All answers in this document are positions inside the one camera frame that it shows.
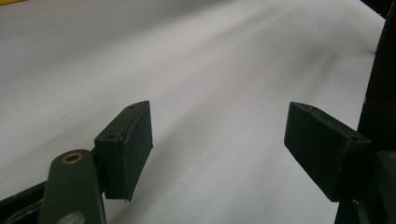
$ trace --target screw hole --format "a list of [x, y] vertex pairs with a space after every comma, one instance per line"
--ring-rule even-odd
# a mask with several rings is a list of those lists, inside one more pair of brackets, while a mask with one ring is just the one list
[[73, 164], [73, 163], [76, 163], [76, 162], [80, 161], [81, 159], [82, 159], [82, 154], [78, 153], [78, 152], [75, 152], [75, 153], [71, 153], [71, 154], [65, 156], [62, 159], [62, 162], [64, 164]]

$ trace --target white surface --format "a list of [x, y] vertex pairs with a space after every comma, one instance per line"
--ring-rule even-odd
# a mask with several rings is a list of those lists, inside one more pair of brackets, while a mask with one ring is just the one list
[[357, 0], [0, 7], [0, 198], [150, 100], [154, 149], [109, 223], [333, 223], [283, 145], [290, 101], [358, 123], [383, 20]]

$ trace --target dark mount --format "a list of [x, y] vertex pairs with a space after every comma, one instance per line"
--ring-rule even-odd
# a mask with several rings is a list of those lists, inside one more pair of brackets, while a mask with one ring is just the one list
[[52, 161], [49, 178], [0, 202], [0, 223], [106, 223], [102, 194], [131, 201], [149, 153], [149, 102], [122, 110], [95, 138], [95, 148]]
[[389, 9], [390, 1], [363, 2], [389, 13], [358, 130], [311, 105], [290, 103], [285, 146], [327, 198], [340, 203], [335, 224], [395, 224], [396, 3]]

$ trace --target dark green plastic block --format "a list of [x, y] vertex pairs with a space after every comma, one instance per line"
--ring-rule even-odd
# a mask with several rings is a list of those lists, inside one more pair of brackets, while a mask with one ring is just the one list
[[106, 197], [131, 201], [152, 149], [149, 101], [127, 106], [94, 142], [96, 159], [106, 165]]
[[38, 223], [104, 224], [101, 194], [91, 152], [66, 152], [50, 165]]
[[285, 146], [332, 202], [352, 193], [370, 144], [312, 105], [290, 103]]

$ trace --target brass insert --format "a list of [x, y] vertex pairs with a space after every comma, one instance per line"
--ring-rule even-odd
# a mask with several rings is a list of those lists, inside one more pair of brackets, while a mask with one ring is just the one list
[[79, 152], [74, 152], [74, 153], [70, 153], [67, 156], [65, 156], [62, 159], [62, 162], [64, 164], [73, 164], [73, 163], [76, 163], [78, 161], [81, 161], [81, 159], [82, 159], [82, 154], [79, 153]]

